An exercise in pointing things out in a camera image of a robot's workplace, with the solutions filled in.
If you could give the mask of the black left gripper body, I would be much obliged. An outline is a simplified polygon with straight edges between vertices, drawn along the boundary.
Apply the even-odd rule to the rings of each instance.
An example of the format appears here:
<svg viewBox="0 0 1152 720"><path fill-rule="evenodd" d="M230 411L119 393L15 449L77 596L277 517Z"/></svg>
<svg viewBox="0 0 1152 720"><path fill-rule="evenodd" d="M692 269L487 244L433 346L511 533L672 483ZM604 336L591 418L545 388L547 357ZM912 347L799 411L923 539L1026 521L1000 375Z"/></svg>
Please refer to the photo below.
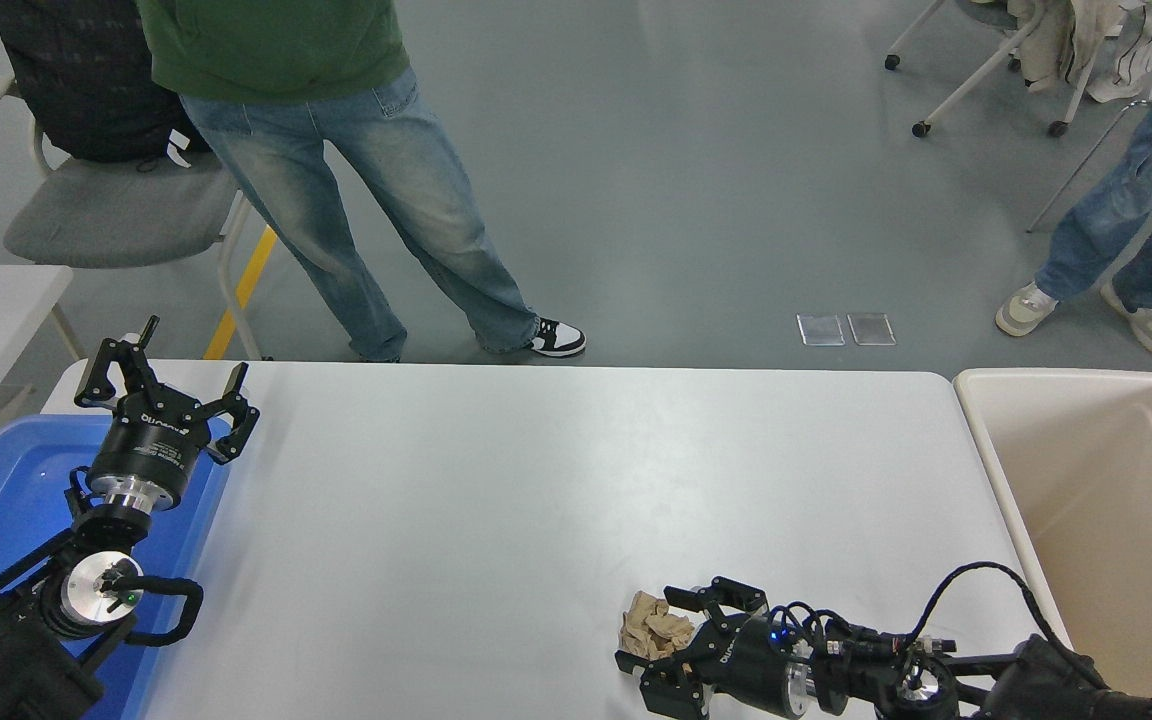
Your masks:
<svg viewBox="0 0 1152 720"><path fill-rule="evenodd" d="M120 397L100 450L88 469L88 487L111 495L131 480L156 486L151 498L182 498L195 467L210 442L200 401L169 389L165 397L137 392Z"/></svg>

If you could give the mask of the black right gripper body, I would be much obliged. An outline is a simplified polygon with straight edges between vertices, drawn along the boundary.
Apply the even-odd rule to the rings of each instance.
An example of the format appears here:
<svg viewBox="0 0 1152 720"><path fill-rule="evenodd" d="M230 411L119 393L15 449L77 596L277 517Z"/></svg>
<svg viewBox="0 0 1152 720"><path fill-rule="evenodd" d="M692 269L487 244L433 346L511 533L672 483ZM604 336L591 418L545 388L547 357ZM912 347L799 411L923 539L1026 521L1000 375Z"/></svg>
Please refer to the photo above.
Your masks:
<svg viewBox="0 0 1152 720"><path fill-rule="evenodd" d="M768 714L803 717L805 666L773 635L767 617L726 617L704 623L700 644L710 653L700 661L702 682Z"/></svg>

